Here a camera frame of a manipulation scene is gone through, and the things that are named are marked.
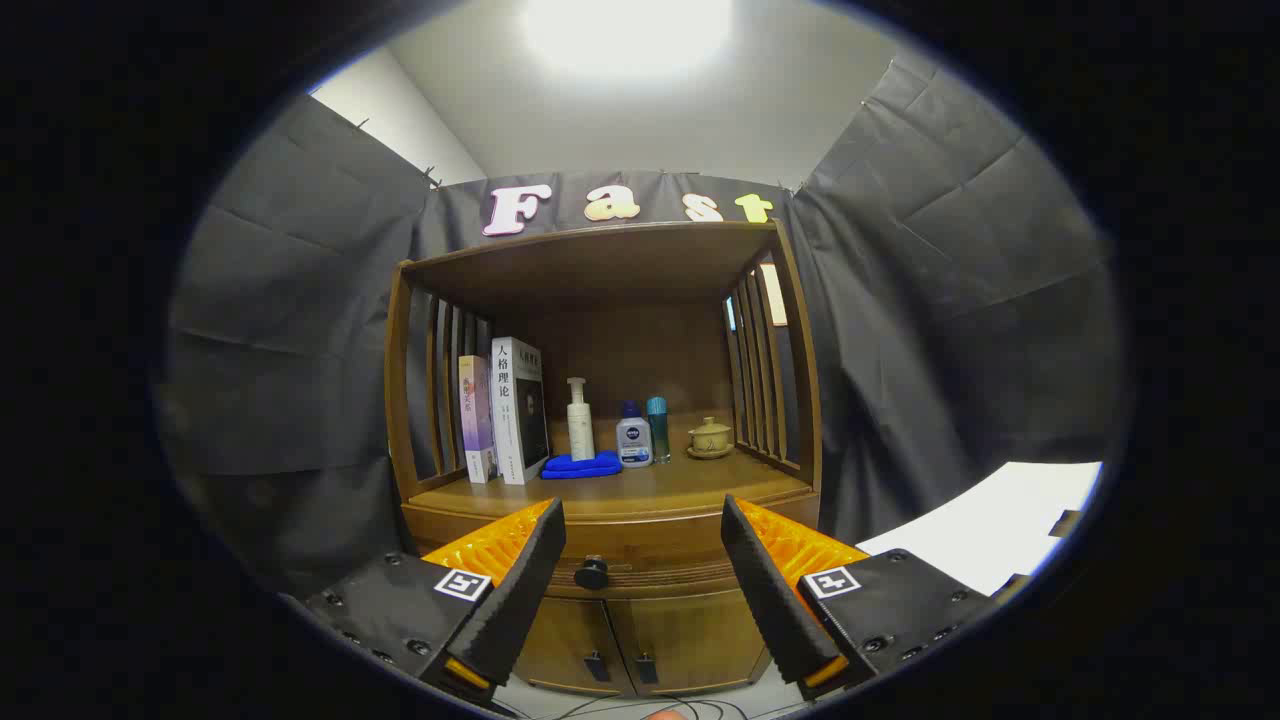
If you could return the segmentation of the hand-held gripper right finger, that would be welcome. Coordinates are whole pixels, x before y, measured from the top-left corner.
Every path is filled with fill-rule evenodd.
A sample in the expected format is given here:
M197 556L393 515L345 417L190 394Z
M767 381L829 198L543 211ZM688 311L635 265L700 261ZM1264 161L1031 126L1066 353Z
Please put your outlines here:
M732 495L719 536L765 648L804 700L914 664L997 606L906 550L867 553Z

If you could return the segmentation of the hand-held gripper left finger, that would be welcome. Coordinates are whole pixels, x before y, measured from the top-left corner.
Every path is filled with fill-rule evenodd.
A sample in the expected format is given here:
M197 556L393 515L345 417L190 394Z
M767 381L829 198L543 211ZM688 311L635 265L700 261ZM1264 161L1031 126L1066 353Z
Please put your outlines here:
M384 553L305 609L390 669L486 707L515 669L564 544L564 510L549 498L428 555Z

